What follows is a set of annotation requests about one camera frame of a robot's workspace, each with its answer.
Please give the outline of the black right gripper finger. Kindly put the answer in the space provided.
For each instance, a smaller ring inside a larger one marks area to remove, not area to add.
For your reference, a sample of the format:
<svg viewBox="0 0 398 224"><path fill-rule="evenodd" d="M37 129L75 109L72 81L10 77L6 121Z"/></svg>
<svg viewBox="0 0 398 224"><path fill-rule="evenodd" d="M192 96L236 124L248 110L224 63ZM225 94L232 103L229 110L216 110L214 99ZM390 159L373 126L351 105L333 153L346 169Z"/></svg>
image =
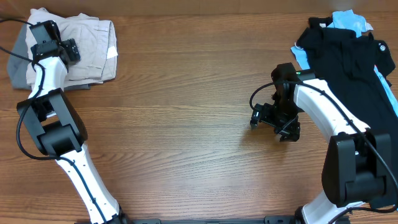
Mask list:
<svg viewBox="0 0 398 224"><path fill-rule="evenodd" d="M284 141L292 141L296 142L300 137L300 123L298 121L298 117L289 120L286 122L279 130L278 134L280 135L280 142Z"/></svg>
<svg viewBox="0 0 398 224"><path fill-rule="evenodd" d="M256 104L252 109L252 115L250 120L251 129L256 129L258 124L260 123L262 108L262 105Z"/></svg>

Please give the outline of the beige shorts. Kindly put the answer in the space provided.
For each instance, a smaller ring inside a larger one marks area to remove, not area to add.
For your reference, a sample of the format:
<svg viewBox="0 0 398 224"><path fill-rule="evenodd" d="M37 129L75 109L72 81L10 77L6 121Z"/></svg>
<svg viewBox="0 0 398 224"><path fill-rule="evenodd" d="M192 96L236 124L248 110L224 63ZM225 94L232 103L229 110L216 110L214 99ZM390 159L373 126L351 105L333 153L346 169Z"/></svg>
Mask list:
<svg viewBox="0 0 398 224"><path fill-rule="evenodd" d="M60 17L42 7L31 9L28 22L36 24L52 20L62 40L74 39L81 59L68 68L65 86L103 83L116 77L118 62L114 24L109 20L79 14Z"/></svg>

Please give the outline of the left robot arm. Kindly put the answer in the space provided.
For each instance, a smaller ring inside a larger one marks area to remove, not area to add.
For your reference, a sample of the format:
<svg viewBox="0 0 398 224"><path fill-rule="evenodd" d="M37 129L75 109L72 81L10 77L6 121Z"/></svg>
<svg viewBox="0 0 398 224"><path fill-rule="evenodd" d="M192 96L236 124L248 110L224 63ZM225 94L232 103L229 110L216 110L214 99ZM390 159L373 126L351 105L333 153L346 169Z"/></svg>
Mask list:
<svg viewBox="0 0 398 224"><path fill-rule="evenodd" d="M18 126L25 126L40 151L40 161L55 161L69 176L90 216L90 223L130 223L109 193L91 160L83 121L64 92L68 67L80 60L74 39L62 40L54 21L29 27L36 43L31 65L32 93L17 104Z"/></svg>

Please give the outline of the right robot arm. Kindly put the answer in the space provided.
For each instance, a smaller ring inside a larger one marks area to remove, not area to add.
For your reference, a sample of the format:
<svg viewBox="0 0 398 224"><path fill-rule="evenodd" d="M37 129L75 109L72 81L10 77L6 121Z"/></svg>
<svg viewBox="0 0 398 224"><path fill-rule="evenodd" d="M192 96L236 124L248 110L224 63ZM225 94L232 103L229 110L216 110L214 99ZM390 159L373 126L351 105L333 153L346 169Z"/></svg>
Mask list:
<svg viewBox="0 0 398 224"><path fill-rule="evenodd" d="M305 112L328 141L328 149L320 194L294 215L267 216L265 223L349 223L353 211L396 211L396 203L391 208L371 205L376 199L397 197L390 136L355 117L311 70L296 70L291 63L283 63L276 66L271 78L273 104L250 104L251 127L265 123L281 141L298 141L298 114Z"/></svg>

